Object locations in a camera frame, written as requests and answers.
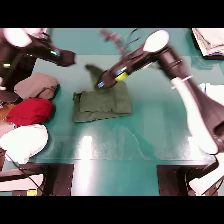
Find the olive green cloth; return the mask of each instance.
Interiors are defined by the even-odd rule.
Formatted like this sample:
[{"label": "olive green cloth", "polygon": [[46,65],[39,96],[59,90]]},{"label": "olive green cloth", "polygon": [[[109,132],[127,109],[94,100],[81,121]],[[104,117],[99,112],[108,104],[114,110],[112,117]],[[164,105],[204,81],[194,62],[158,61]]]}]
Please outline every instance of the olive green cloth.
[{"label": "olive green cloth", "polygon": [[[94,65],[86,65],[95,86],[103,70]],[[74,93],[74,122],[86,122],[128,116],[131,114],[131,100],[126,83],[121,81],[110,89],[93,92]]]}]

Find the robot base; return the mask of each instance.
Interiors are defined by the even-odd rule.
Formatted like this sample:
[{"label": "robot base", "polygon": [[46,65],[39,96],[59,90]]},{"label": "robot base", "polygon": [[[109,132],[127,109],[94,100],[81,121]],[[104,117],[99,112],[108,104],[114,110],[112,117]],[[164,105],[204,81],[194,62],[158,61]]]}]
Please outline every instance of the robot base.
[{"label": "robot base", "polygon": [[[157,176],[160,196],[196,196],[186,181],[186,174],[190,170],[204,169],[204,165],[158,165]],[[216,185],[213,185],[205,196],[218,196]]]}]

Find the teal table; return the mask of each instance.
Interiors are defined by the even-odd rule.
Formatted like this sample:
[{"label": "teal table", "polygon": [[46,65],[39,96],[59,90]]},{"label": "teal table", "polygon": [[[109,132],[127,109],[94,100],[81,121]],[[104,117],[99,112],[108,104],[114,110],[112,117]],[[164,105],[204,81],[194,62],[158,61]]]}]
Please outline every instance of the teal table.
[{"label": "teal table", "polygon": [[[139,47],[159,28],[141,30]],[[119,59],[113,43],[105,43],[100,29],[53,29],[53,42],[77,53],[69,68],[37,60],[33,72],[56,77],[61,88],[53,100],[54,118],[46,123],[47,147],[32,162],[74,163],[72,195],[159,195],[156,165],[207,164],[213,157],[199,151],[187,128],[186,112],[176,90],[160,70],[148,68],[126,79],[133,114],[89,123],[73,123],[73,93],[91,91],[86,64],[108,69]],[[131,28],[113,28],[125,39]],[[186,28],[165,29],[183,56],[195,81],[224,84],[224,63],[205,61]]]}]

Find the red folded garment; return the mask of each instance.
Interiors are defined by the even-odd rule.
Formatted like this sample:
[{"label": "red folded garment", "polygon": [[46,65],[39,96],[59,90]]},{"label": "red folded garment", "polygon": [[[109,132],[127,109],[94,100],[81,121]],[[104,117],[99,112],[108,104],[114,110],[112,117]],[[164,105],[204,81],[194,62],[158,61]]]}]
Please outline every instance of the red folded garment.
[{"label": "red folded garment", "polygon": [[48,120],[53,111],[49,100],[30,98],[15,106],[6,117],[7,122],[19,126],[39,124]]}]

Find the table surface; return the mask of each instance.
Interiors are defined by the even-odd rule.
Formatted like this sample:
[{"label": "table surface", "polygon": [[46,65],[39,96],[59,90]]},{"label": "table surface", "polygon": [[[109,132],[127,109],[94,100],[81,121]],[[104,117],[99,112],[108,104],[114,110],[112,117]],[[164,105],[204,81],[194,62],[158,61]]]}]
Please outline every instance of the table surface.
[{"label": "table surface", "polygon": [[[139,47],[159,28],[144,28]],[[131,28],[113,28],[125,40]],[[195,49],[187,28],[165,28],[170,42],[183,56],[196,83],[224,84],[224,62],[206,61]],[[77,53],[77,64],[58,67],[38,59],[33,73],[56,77],[60,90],[53,100],[56,114],[46,123],[47,147],[32,162],[74,163],[72,195],[159,195],[156,165],[207,164],[213,157],[192,144],[186,112],[176,90],[160,70],[141,70],[125,80],[132,99],[128,117],[73,123],[73,93],[91,91],[86,64],[110,68],[119,59],[112,42],[104,42],[94,28],[54,28],[55,46]],[[5,163],[4,169],[11,167]]]}]

